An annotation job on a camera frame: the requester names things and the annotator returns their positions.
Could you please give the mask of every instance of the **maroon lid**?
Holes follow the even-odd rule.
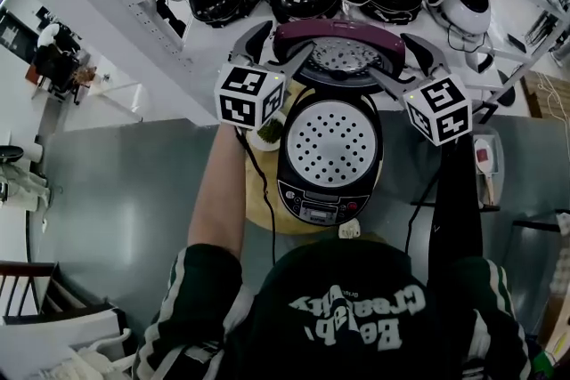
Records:
[[[305,41],[317,37],[340,37],[355,42],[367,44],[368,46],[379,51],[381,60],[379,66],[383,68],[389,76],[398,78],[402,73],[405,63],[405,44],[403,40],[383,28],[377,28],[364,22],[353,22],[348,20],[297,20],[287,24],[281,24],[275,31],[273,40],[273,51],[275,57],[279,61],[285,61],[291,52],[291,48]],[[307,61],[305,66],[299,71],[296,79],[304,84],[311,84],[308,80],[313,80],[317,84],[321,82],[326,85],[329,81],[325,75],[316,76],[310,68],[310,62]],[[379,88],[376,81],[368,76],[356,83],[351,81],[350,77],[346,79],[346,84],[339,82],[336,78],[334,85],[344,86],[345,88],[363,89],[367,87],[367,92],[377,92]]]

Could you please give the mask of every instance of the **white cable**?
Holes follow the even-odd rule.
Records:
[[[561,121],[564,124],[564,134],[566,136],[566,154],[568,155],[568,166],[570,167],[570,138],[568,136],[568,128],[570,128],[570,125],[569,125],[570,118],[566,114],[566,112],[564,110],[564,105],[562,104],[562,100],[560,99],[560,95],[558,94],[558,92],[554,88],[554,85],[552,85],[552,83],[550,82],[549,77],[547,77],[543,73],[537,72],[536,74],[538,75],[538,78],[541,80],[541,82],[537,85],[537,88],[541,91],[546,92],[549,95],[546,99],[546,103],[549,107],[550,115],[552,117],[554,117],[555,119],[558,119],[559,121]],[[548,82],[550,88],[544,86],[545,80],[546,80],[546,82]],[[552,107],[550,106],[550,97],[554,97],[554,101],[558,105],[560,105],[560,109],[562,110],[562,115],[564,116],[564,118],[557,116],[552,112]]]

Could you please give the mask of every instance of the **gray floor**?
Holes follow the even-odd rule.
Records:
[[[424,190],[438,153],[419,141],[404,115],[382,113],[381,120],[384,167],[359,220],[364,231],[403,249],[413,211],[408,203]],[[514,117],[495,117],[492,125],[509,162],[502,211],[483,217],[484,251],[508,269],[519,318],[530,331],[548,293],[558,238],[535,230],[524,235],[510,225],[521,214],[568,206],[564,129],[556,122]],[[44,170],[55,193],[45,235],[41,214],[32,217],[34,261],[59,261],[79,290],[119,306],[140,335],[166,291],[170,264],[185,245],[215,132],[176,120],[49,137]],[[423,281],[431,216],[429,208],[420,211],[411,238],[412,268]],[[278,236],[277,256],[305,241]],[[247,223],[242,263],[244,281],[259,289],[271,268],[269,231]]]

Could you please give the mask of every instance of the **green plant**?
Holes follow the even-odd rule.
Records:
[[[283,124],[277,119],[271,119],[267,124],[257,131],[257,135],[265,142],[274,144],[281,138]]]

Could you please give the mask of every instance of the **potted plant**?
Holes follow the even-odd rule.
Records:
[[[254,148],[263,152],[277,150],[281,145],[281,133],[284,125],[285,115],[277,111],[264,126],[251,132],[249,142]]]

